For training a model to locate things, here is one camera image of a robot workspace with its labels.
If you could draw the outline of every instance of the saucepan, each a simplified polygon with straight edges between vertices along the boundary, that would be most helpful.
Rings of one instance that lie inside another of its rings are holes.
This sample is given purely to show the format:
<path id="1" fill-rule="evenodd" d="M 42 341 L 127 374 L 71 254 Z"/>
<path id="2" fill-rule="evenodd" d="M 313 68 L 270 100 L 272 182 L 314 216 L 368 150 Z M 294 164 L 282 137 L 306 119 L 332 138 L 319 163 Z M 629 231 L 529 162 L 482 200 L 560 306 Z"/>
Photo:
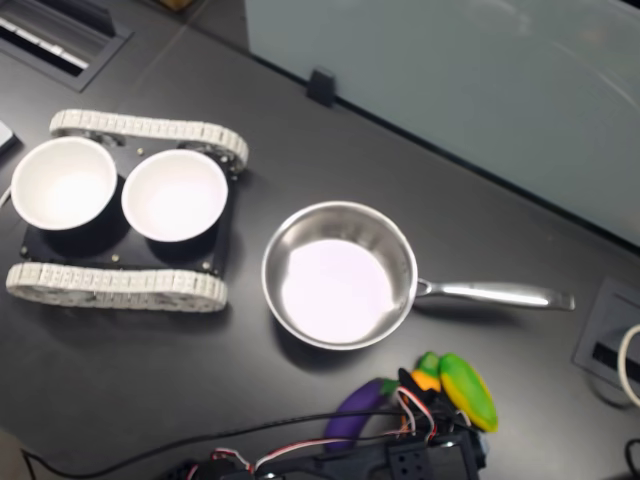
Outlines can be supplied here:
<path id="1" fill-rule="evenodd" d="M 365 205 L 326 202 L 287 219 L 262 262 L 273 315 L 316 347 L 354 350 L 400 326 L 416 297 L 448 296 L 514 307 L 573 310 L 573 296 L 515 283 L 435 283 L 418 278 L 400 229 Z"/>

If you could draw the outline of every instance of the black desk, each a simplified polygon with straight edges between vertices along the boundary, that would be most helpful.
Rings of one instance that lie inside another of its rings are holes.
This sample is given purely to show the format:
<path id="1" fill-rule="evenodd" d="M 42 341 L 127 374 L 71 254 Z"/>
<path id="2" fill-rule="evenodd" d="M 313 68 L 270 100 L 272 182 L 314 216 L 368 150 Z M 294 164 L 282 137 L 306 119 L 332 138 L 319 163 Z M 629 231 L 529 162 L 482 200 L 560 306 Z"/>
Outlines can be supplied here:
<path id="1" fill-rule="evenodd" d="M 639 412 L 602 404 L 571 356 L 603 278 L 640 287 L 636 257 L 351 112 L 310 102 L 298 85 L 155 10 L 112 3 L 136 34 L 85 93 L 0 56 L 0 116 L 28 148 L 48 138 L 55 111 L 70 107 L 206 120 L 241 133 L 251 155 L 226 276 L 230 307 L 203 316 L 71 310 L 1 289 L 2 428 L 60 468 L 91 471 L 178 437 L 331 411 L 356 385 L 433 349 L 466 357 L 494 395 L 501 426 L 490 437 L 483 478 L 603 479 L 625 471 L 622 447 L 640 433 Z M 0 188 L 25 150 L 3 160 Z M 392 218 L 425 278 L 566 289 L 578 309 L 426 302 L 374 347 L 306 348 L 271 318 L 260 261 L 282 220 L 330 199 L 366 203 Z M 13 209 L 3 209 L 0 272 L 19 260 L 23 232 Z M 322 427 L 224 445 L 256 457 Z M 112 478 L 151 478 L 212 447 Z"/>

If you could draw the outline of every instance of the white cable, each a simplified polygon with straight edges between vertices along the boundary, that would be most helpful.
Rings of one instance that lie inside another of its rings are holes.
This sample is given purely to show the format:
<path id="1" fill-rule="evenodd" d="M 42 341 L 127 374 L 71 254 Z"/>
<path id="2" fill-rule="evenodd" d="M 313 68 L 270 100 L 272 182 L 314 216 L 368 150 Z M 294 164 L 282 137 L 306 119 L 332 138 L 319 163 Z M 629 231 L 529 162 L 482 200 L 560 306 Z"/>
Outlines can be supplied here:
<path id="1" fill-rule="evenodd" d="M 0 208 L 2 208 L 2 206 L 5 203 L 7 203 L 7 200 L 9 200 L 9 197 L 11 197 L 11 187 L 7 188 L 2 194 L 2 196 L 0 197 Z"/>
<path id="2" fill-rule="evenodd" d="M 416 431 L 416 419 L 413 416 L 413 412 L 407 406 L 407 404 L 404 403 L 404 400 L 400 396 L 400 393 L 398 392 L 398 390 L 395 391 L 394 395 L 395 395 L 396 399 L 398 400 L 398 403 L 400 404 L 402 409 L 407 413 L 407 417 L 409 418 L 409 425 L 411 425 L 411 433 L 415 433 L 415 431 Z"/>
<path id="3" fill-rule="evenodd" d="M 422 413 L 424 413 L 424 416 L 429 419 L 429 421 L 431 422 L 431 434 L 429 436 L 433 435 L 436 431 L 436 422 L 426 405 L 423 404 L 418 397 L 416 397 L 410 390 L 406 389 L 405 387 L 398 387 L 396 393 L 398 392 L 404 393 L 409 398 L 409 400 L 411 400 L 413 404 L 418 407 L 418 409 L 420 409 Z"/>
<path id="4" fill-rule="evenodd" d="M 640 398 L 631 388 L 629 377 L 627 377 L 627 352 L 629 351 L 629 344 L 631 343 L 631 340 L 638 333 L 640 333 L 640 324 L 635 327 L 631 327 L 627 330 L 627 333 L 624 334 L 624 337 L 622 337 L 620 350 L 618 351 L 618 376 L 620 377 L 620 384 L 622 385 L 624 393 L 627 394 L 629 399 L 635 403 L 637 407 L 640 407 Z"/>
<path id="5" fill-rule="evenodd" d="M 249 470 L 251 468 L 251 464 L 240 454 L 238 450 L 234 450 L 233 448 L 220 447 L 216 448 L 213 451 L 213 454 L 222 454 L 222 455 L 231 455 L 232 457 L 236 457 L 244 466 Z"/>
<path id="6" fill-rule="evenodd" d="M 383 433 L 383 435 L 398 435 L 401 434 L 403 432 L 400 432 L 399 430 L 392 430 L 391 432 L 385 432 Z M 260 458 L 255 466 L 253 467 L 252 473 L 255 473 L 258 471 L 258 469 L 264 465 L 265 462 L 268 462 L 269 460 L 273 460 L 276 457 L 279 457 L 280 455 L 284 455 L 285 453 L 289 453 L 289 452 L 293 452 L 294 450 L 298 450 L 299 448 L 305 448 L 305 447 L 312 447 L 314 445 L 324 445 L 327 443 L 336 443 L 336 442 L 346 442 L 349 441 L 348 438 L 319 438 L 316 440 L 308 440 L 306 442 L 298 442 L 298 443 L 293 443 L 291 445 L 287 445 L 285 447 L 279 448 L 277 450 L 274 450 L 273 452 L 265 455 L 264 457 Z"/>
<path id="7" fill-rule="evenodd" d="M 456 411 L 456 415 L 460 415 L 462 418 L 464 418 L 464 423 L 467 425 L 467 427 L 471 426 L 471 420 L 469 419 L 469 415 L 467 415 L 465 412 L 463 412 L 462 410 L 458 410 Z"/>

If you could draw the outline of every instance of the metal rim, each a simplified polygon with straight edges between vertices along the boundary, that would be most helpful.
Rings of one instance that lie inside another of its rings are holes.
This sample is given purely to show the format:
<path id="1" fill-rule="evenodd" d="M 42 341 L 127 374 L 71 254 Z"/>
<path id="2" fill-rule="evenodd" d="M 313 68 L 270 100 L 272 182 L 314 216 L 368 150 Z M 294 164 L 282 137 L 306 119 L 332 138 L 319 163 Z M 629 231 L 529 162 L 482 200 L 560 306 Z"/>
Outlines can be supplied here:
<path id="1" fill-rule="evenodd" d="M 363 342 L 358 342 L 358 343 L 354 343 L 354 344 L 350 344 L 350 345 L 335 345 L 335 344 L 330 344 L 330 343 L 319 342 L 317 340 L 314 340 L 313 338 L 301 335 L 299 332 L 297 332 L 295 329 L 293 329 L 285 319 L 283 319 L 280 316 L 278 310 L 276 309 L 275 305 L 273 304 L 273 301 L 271 300 L 271 296 L 269 295 L 269 291 L 267 290 L 267 261 L 269 259 L 270 254 L 271 254 L 271 251 L 273 250 L 273 247 L 277 243 L 277 241 L 280 238 L 280 236 L 283 233 L 285 233 L 291 227 L 291 225 L 293 225 L 296 221 L 298 221 L 299 218 L 307 215 L 309 212 L 313 212 L 315 210 L 320 210 L 320 209 L 329 208 L 329 207 L 348 207 L 348 208 L 353 208 L 355 210 L 359 210 L 361 212 L 364 212 L 367 215 L 370 215 L 371 217 L 373 217 L 376 220 L 380 221 L 385 227 L 387 227 L 391 232 L 393 232 L 395 237 L 398 239 L 398 242 L 400 242 L 402 247 L 406 250 L 406 252 L 408 254 L 408 257 L 409 257 L 409 263 L 410 263 L 410 270 L 411 270 L 411 272 L 410 272 L 411 273 L 411 283 L 410 283 L 410 285 L 411 286 L 409 287 L 409 291 L 407 292 L 407 303 L 405 304 L 405 306 L 402 309 L 402 311 L 398 314 L 398 318 L 395 321 L 395 323 L 393 325 L 391 325 L 389 328 L 387 328 L 387 330 L 382 332 L 380 335 L 378 335 L 378 336 L 376 336 L 376 337 L 374 337 L 374 338 L 372 338 L 370 340 L 363 341 Z M 280 225 L 280 227 L 278 227 L 276 232 L 271 236 L 271 239 L 269 240 L 269 243 L 267 244 L 267 248 L 265 249 L 264 255 L 262 257 L 261 278 L 262 278 L 262 292 L 263 292 L 263 294 L 265 296 L 265 299 L 267 300 L 267 304 L 269 305 L 269 309 L 271 310 L 271 313 L 273 314 L 274 317 L 276 317 L 276 320 L 278 320 L 278 323 L 280 323 L 280 325 L 282 325 L 294 337 L 298 338 L 299 340 L 303 341 L 304 343 L 308 343 L 310 345 L 313 345 L 314 347 L 323 348 L 325 350 L 342 350 L 342 351 L 344 351 L 344 350 L 357 350 L 357 349 L 360 349 L 360 348 L 368 347 L 370 345 L 373 345 L 373 344 L 378 343 L 381 340 L 385 339 L 386 337 L 391 335 L 400 326 L 400 324 L 404 321 L 404 319 L 407 317 L 407 315 L 409 313 L 409 310 L 411 310 L 411 307 L 413 305 L 413 301 L 414 301 L 415 296 L 416 296 L 416 290 L 418 288 L 418 284 L 417 284 L 417 280 L 418 280 L 418 265 L 416 263 L 415 255 L 413 253 L 413 250 L 411 249 L 411 245 L 409 244 L 407 238 L 404 236 L 404 234 L 398 228 L 398 226 L 395 223 L 393 223 L 387 216 L 385 216 L 382 213 L 380 213 L 379 211 L 377 211 L 377 210 L 375 210 L 375 209 L 373 209 L 371 207 L 368 207 L 366 205 L 363 205 L 361 203 L 344 202 L 344 201 L 330 201 L 330 202 L 316 203 L 316 204 L 311 205 L 309 207 L 303 208 L 302 210 L 297 211 L 296 213 L 291 215 L 289 218 L 287 218 Z"/>

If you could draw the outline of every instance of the bowl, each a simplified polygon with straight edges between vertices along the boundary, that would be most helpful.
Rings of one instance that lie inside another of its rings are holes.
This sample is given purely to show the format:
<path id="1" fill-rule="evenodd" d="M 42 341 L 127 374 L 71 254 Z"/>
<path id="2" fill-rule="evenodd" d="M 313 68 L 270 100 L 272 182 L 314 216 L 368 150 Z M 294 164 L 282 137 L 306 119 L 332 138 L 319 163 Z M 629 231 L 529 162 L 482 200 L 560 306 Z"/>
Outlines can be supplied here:
<path id="1" fill-rule="evenodd" d="M 113 158 L 99 143 L 64 137 L 39 145 L 11 180 L 18 214 L 43 230 L 68 230 L 90 222 L 107 206 L 118 183 Z"/>
<path id="2" fill-rule="evenodd" d="M 122 191 L 122 209 L 145 237 L 181 242 L 216 223 L 228 194 L 226 177 L 212 159 L 192 150 L 166 150 L 131 172 Z"/>

